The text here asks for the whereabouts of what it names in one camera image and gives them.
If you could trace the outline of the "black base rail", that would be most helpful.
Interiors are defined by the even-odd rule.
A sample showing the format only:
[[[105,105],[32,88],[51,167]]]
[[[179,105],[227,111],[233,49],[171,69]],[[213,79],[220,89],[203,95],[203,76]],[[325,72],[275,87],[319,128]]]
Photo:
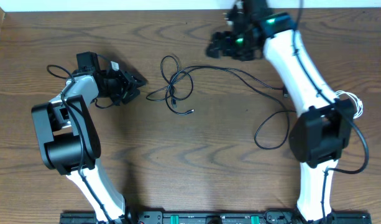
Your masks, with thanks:
[[[287,224],[304,223],[291,211],[269,210],[260,213],[168,213],[143,212],[137,216],[137,224]],[[371,224],[368,213],[333,212],[322,223]]]

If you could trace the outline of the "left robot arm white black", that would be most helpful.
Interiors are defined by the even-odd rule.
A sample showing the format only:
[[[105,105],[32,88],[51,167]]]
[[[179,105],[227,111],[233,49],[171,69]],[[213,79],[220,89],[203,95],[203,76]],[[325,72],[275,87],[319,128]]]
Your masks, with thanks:
[[[62,91],[31,109],[40,155],[45,166],[71,180],[95,211],[96,223],[138,223],[101,164],[101,143],[88,110],[99,98],[113,106],[128,104],[147,81],[142,75],[108,61],[102,69],[94,52],[76,55],[78,67],[68,73]]]

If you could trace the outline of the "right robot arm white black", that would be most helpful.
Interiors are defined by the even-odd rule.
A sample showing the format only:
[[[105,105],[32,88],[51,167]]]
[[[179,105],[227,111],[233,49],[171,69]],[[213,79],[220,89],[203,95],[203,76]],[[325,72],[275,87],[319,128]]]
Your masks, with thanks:
[[[276,14],[265,1],[236,1],[226,21],[232,29],[212,36],[207,56],[251,61],[260,51],[276,69],[297,115],[288,140],[301,170],[298,218],[329,220],[333,174],[351,135],[352,102],[340,100],[322,78],[303,44],[299,20],[289,13]]]

